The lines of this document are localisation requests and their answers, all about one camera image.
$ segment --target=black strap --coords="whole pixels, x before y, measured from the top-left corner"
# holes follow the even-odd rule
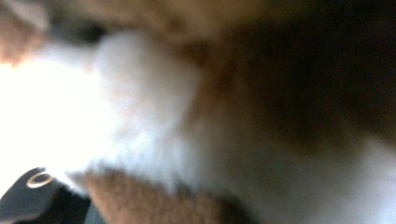
[[[0,222],[82,224],[90,203],[36,168],[21,176],[0,200]]]

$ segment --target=metal ring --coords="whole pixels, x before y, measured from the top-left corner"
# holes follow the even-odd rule
[[[43,181],[37,182],[35,181],[36,178],[38,178],[41,175],[48,175],[49,177]],[[52,175],[50,175],[47,172],[40,172],[38,174],[32,175],[32,177],[30,177],[27,182],[26,182],[26,186],[29,189],[38,189],[40,187],[43,187],[47,184],[49,184],[52,180],[54,179],[54,177]]]

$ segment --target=white fur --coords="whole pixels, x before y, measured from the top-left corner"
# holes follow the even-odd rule
[[[260,140],[224,155],[178,134],[201,71],[146,35],[48,44],[25,66],[0,75],[0,148],[33,150],[77,191],[67,175],[114,169],[169,191],[232,194],[274,223],[396,223],[396,156],[375,139],[359,157],[301,161]]]

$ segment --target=cat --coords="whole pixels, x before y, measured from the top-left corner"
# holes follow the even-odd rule
[[[72,190],[116,170],[260,222],[396,222],[390,1],[27,2],[75,44],[37,53],[28,119]]]

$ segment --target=brown fur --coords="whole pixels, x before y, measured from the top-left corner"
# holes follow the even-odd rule
[[[192,195],[182,190],[171,196],[121,173],[106,178],[87,175],[86,182],[108,223],[252,223],[240,208],[204,193]]]
[[[391,1],[47,4],[58,17],[144,28],[197,60],[206,72],[183,132],[201,140],[263,139],[299,153],[354,151],[367,134],[395,142]]]

